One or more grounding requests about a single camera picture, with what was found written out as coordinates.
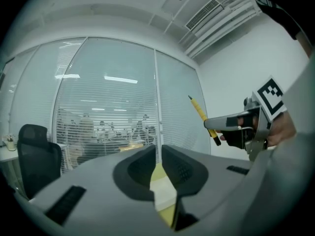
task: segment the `yellow marker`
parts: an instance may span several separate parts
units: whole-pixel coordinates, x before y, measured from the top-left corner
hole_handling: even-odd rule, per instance
[[[199,113],[201,119],[203,121],[205,121],[207,119],[207,116],[205,115],[205,113],[202,111],[201,107],[199,106],[199,104],[196,102],[195,99],[191,98],[189,95],[188,95],[191,103],[193,104],[193,106],[195,107],[195,109],[197,110],[197,112]],[[221,141],[216,133],[216,131],[212,130],[212,129],[208,129],[208,132],[210,134],[210,136],[213,138],[213,140],[215,140],[216,142],[216,145],[217,146],[220,146],[221,145]]]

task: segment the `window blind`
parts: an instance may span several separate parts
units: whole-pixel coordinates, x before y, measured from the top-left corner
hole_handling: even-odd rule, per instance
[[[61,40],[41,45],[16,87],[10,116],[10,132],[18,135],[24,124],[48,128],[60,80],[84,39]]]
[[[10,68],[6,72],[0,91],[0,134],[2,136],[9,133],[10,112],[14,93],[24,68],[34,52],[35,49],[31,49],[25,53],[19,54],[14,60],[6,65],[9,65]]]
[[[164,144],[209,154],[209,133],[188,97],[195,98],[206,112],[196,71],[160,52],[157,67]]]
[[[153,50],[89,38],[63,77],[53,123],[54,139],[67,145],[64,172],[98,156],[156,145]]]

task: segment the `black rubber pad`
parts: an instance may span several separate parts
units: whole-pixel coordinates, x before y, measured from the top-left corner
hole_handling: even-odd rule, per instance
[[[243,175],[247,175],[247,173],[249,172],[249,169],[244,169],[244,168],[233,166],[233,165],[227,167],[226,169],[229,171],[237,172],[239,174],[243,174]]]
[[[57,224],[62,225],[78,204],[86,189],[80,186],[72,186],[64,193],[59,200],[51,207],[46,216]]]

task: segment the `chair backrest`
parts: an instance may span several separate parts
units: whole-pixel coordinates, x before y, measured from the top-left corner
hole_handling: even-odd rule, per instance
[[[47,141],[47,128],[31,124],[21,128],[17,149],[25,193],[31,199],[60,177],[62,151]]]

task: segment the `air conditioning vent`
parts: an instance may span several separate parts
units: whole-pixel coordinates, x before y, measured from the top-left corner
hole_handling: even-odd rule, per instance
[[[206,16],[208,16],[215,8],[220,6],[217,0],[210,0],[204,7],[202,7],[186,24],[189,30],[195,28]]]

